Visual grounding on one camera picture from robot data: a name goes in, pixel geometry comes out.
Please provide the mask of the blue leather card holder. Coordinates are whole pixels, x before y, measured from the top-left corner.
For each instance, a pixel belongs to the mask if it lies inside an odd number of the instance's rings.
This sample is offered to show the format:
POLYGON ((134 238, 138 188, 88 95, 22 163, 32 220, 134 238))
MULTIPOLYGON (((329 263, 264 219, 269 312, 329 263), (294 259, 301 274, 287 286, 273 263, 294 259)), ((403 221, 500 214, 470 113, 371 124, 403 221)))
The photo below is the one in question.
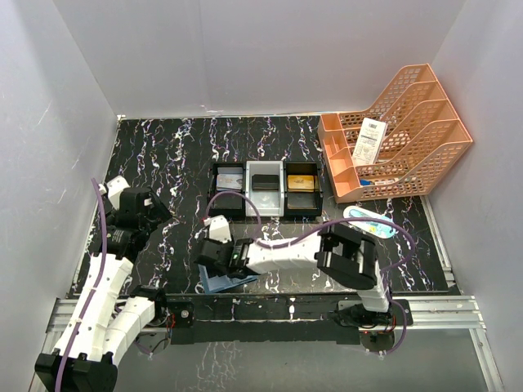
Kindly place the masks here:
POLYGON ((212 276, 209 270, 202 265, 199 266, 199 274, 203 290, 206 294, 215 294, 218 292, 223 292, 225 290, 257 280, 256 275, 249 275, 247 278, 229 278, 226 275, 212 276))

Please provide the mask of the three-compartment black white tray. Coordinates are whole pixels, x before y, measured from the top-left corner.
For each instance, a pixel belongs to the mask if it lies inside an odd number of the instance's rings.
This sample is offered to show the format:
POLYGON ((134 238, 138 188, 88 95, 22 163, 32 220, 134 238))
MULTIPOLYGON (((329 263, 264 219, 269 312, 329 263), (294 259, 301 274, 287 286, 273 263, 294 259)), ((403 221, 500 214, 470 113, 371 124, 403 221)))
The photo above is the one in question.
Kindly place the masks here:
POLYGON ((210 176, 207 216, 314 219, 322 214, 317 162, 214 163, 210 176))

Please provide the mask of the orange mesh file organizer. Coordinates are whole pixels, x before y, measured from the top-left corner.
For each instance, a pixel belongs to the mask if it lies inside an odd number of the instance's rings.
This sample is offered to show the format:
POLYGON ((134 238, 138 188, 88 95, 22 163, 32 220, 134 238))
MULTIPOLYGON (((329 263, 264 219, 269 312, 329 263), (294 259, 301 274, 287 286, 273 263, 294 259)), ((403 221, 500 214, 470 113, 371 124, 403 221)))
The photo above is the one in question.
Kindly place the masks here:
POLYGON ((429 64, 401 68, 365 110, 321 114, 318 137, 337 203, 427 195, 473 142, 429 64), (387 131, 376 163, 361 165, 366 118, 387 131))

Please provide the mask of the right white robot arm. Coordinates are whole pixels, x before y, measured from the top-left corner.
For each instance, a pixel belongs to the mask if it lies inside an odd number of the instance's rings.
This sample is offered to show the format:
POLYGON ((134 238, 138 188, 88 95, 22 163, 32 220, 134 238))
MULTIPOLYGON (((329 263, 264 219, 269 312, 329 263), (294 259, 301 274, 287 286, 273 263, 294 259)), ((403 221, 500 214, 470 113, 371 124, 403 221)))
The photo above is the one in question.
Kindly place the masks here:
POLYGON ((374 239, 342 222, 327 222, 300 237, 267 241, 234 240, 224 216, 208 218, 204 224, 208 233, 195 263, 219 276, 241 279, 274 270, 316 268, 356 290, 365 310, 389 310, 374 239))

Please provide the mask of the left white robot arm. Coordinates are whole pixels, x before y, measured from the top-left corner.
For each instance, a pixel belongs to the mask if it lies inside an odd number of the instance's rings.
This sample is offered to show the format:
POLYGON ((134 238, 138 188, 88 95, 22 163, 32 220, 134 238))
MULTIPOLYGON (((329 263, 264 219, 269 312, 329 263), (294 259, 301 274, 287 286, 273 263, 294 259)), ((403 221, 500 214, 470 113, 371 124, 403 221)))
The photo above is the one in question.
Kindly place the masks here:
POLYGON ((122 309, 118 297, 150 235, 171 218, 149 187, 132 187, 122 176, 96 184, 101 245, 90 261, 83 290, 51 353, 34 370, 48 391, 111 391, 118 365, 142 330, 163 324, 168 304, 161 288, 137 286, 122 309))

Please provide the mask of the black credit card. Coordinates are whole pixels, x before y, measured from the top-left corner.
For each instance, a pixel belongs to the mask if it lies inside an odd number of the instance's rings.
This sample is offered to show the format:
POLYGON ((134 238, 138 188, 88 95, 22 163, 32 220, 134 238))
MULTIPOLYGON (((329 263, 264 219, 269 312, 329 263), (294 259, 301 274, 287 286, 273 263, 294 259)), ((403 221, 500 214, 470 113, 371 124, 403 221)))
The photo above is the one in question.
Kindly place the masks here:
POLYGON ((253 191, 278 191, 279 176, 274 174, 254 174, 251 185, 253 191))

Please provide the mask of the gold credit card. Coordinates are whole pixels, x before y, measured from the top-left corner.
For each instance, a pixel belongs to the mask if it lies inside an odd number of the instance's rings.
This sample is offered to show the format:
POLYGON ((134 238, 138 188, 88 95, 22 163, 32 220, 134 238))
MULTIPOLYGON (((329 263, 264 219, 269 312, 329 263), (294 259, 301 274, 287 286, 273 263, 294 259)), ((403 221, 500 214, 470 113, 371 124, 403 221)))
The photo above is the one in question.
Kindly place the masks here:
POLYGON ((313 175, 288 175, 288 192, 311 193, 316 190, 316 176, 313 175))

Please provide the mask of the white paper receipt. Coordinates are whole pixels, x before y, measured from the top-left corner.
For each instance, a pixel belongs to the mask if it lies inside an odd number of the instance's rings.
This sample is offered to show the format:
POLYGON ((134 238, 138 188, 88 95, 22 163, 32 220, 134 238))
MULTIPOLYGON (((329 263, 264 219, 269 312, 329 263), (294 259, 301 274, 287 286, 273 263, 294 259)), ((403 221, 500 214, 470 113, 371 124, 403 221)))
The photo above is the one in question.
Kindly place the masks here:
POLYGON ((352 161, 356 166, 377 162, 386 132, 386 122, 364 118, 352 153, 352 161))

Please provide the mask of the aluminium frame rail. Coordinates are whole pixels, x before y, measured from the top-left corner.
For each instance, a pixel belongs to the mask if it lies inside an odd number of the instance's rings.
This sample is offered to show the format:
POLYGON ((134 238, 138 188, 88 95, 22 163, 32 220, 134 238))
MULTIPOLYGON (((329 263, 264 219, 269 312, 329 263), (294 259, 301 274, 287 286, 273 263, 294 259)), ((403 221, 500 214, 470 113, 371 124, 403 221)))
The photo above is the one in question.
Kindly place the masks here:
POLYGON ((354 293, 292 296, 171 295, 159 305, 136 305, 135 316, 110 319, 100 341, 110 355, 102 364, 87 349, 71 354, 66 363, 65 388, 70 391, 111 390, 116 382, 114 364, 139 336, 162 333, 171 345, 218 341, 335 341, 362 345, 384 355, 399 345, 392 336, 409 330, 466 329, 475 345, 485 383, 490 391, 503 383, 486 341, 485 323, 474 296, 407 296, 393 300, 383 314, 364 310, 354 293))

